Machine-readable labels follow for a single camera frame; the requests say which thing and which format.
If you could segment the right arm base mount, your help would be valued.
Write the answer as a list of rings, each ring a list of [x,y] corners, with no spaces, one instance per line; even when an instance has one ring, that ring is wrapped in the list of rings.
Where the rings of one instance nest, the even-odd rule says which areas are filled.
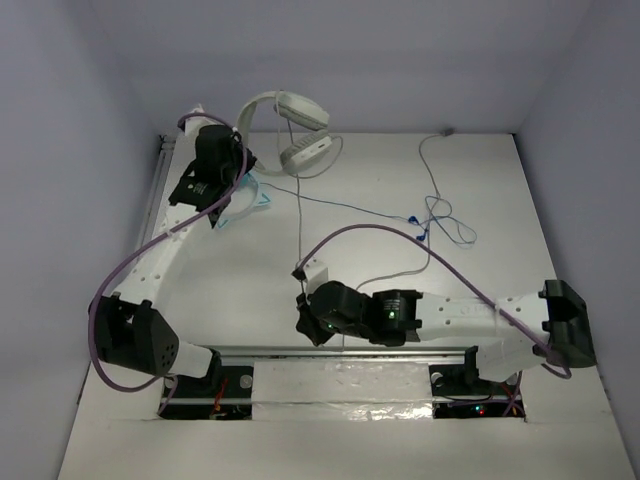
[[[502,382],[483,380],[476,368],[478,348],[469,348],[461,364],[429,366],[435,419],[525,419],[523,372]]]

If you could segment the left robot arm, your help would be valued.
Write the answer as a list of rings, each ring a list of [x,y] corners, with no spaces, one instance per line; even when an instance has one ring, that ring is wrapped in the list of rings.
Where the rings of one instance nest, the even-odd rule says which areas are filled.
[[[166,318],[167,302],[191,248],[216,226],[242,177],[256,162],[235,127],[201,126],[195,157],[168,199],[159,234],[121,262],[89,304],[88,343],[97,375],[111,389],[117,384],[104,367],[122,367],[148,376],[187,378],[200,394],[222,382],[218,353],[180,339]]]

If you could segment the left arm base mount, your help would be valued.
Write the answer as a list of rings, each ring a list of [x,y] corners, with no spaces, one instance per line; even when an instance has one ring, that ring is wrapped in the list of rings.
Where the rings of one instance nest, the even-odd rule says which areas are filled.
[[[215,351],[203,378],[165,379],[158,415],[165,420],[251,420],[253,374],[252,364],[225,364]]]

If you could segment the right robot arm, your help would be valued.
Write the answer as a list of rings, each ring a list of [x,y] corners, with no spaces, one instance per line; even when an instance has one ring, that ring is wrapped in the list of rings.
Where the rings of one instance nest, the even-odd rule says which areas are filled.
[[[586,302],[562,280],[498,300],[399,289],[367,295],[328,281],[296,302],[296,330],[314,346],[336,335],[390,348],[459,342],[465,356],[461,378],[475,393],[537,366],[568,378],[572,370],[597,363]]]

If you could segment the white over-ear headphones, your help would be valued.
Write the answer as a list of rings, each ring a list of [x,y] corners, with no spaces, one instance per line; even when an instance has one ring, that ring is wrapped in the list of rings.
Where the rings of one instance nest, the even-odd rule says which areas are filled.
[[[236,129],[243,144],[249,146],[249,134],[258,105],[271,102],[274,112],[286,122],[289,145],[281,146],[276,137],[279,170],[268,169],[256,161],[253,169],[268,176],[297,176],[322,160],[333,146],[329,133],[329,113],[313,100],[284,90],[267,91],[249,100],[241,109]]]

